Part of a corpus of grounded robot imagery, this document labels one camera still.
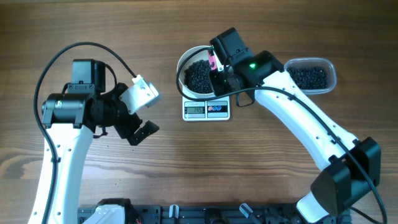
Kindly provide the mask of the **white bowl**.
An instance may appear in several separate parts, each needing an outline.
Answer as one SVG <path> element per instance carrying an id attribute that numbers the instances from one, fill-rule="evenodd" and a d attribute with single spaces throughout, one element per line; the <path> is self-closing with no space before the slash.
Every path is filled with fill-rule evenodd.
<path id="1" fill-rule="evenodd" d="M 186 51 L 177 64 L 177 86 L 184 102 L 200 102 L 216 96 L 215 87 L 223 79 L 224 66 L 209 45 Z"/>

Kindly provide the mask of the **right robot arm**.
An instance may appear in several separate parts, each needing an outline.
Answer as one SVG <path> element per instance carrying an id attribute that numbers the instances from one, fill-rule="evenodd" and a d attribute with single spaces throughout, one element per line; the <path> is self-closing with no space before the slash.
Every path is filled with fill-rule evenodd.
<path id="1" fill-rule="evenodd" d="M 376 190 L 381 174 L 381 148 L 373 138 L 360 141 L 330 119 L 293 81 L 284 66 L 268 51 L 254 55 L 235 28 L 210 40 L 224 66 L 216 86 L 224 95 L 246 92 L 275 114 L 304 145 L 320 170 L 296 209 L 309 223 L 352 210 L 372 192 L 387 215 Z"/>

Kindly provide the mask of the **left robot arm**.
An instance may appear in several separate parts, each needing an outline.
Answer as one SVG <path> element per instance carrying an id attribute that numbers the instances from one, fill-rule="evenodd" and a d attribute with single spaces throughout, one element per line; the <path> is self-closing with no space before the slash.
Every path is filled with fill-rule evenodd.
<path id="1" fill-rule="evenodd" d="M 132 86 L 116 82 L 106 91 L 109 69 L 98 60 L 74 60 L 71 81 L 43 103 L 40 124 L 47 137 L 29 223 L 77 223 L 83 166 L 97 127 L 114 127 L 132 146 L 159 130 L 137 115 L 159 100 L 155 86 L 137 75 Z"/>

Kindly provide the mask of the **pink scoop blue handle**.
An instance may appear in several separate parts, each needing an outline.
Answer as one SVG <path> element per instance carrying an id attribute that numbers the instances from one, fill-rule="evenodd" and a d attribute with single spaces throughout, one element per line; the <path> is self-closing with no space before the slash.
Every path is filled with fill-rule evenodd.
<path id="1" fill-rule="evenodd" d="M 224 70 L 224 65 L 222 61 L 215 54 L 214 50 L 208 50 L 208 61 L 210 64 L 211 71 L 222 72 Z"/>

